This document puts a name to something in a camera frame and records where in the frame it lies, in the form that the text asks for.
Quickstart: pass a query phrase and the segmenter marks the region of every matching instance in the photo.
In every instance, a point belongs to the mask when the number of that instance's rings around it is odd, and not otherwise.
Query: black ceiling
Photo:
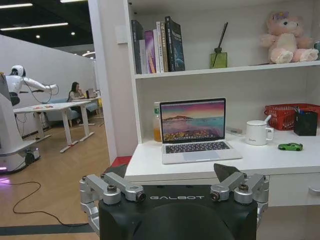
[[[32,3],[33,6],[0,9],[0,29],[68,23],[66,26],[1,31],[0,34],[47,47],[93,44],[87,1],[0,0],[0,5]]]

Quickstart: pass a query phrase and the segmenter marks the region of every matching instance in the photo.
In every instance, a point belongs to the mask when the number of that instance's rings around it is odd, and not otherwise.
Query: woman
[[[79,83],[74,81],[71,85],[71,91],[69,92],[69,97],[67,102],[72,102],[73,100],[77,99],[84,99],[85,95],[82,93],[81,89],[79,89]],[[77,123],[82,122],[82,114],[81,114],[81,107],[79,106],[72,106],[71,110],[76,111],[78,114],[80,114],[80,119],[77,119]]]
[[[71,85],[71,91],[69,92],[68,102],[72,102],[77,99],[84,99],[85,95],[82,93],[81,89],[79,89],[79,83],[74,81]]]

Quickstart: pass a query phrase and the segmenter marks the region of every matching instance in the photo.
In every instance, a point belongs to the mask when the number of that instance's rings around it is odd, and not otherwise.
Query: laptop keyboard
[[[230,149],[223,141],[215,142],[201,142],[192,144],[173,144],[165,146],[166,154],[187,153],[187,152],[200,152],[209,150],[223,150]]]

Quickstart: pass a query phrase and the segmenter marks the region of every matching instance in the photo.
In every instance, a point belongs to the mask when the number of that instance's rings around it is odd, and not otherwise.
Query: green toy car
[[[279,144],[278,149],[280,150],[286,150],[286,151],[301,151],[303,149],[303,145],[300,143],[284,143],[284,144]]]

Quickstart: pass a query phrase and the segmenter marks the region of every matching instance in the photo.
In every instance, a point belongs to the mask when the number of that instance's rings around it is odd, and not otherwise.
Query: desk drawer
[[[320,205],[320,173],[270,176],[270,207],[304,205]]]

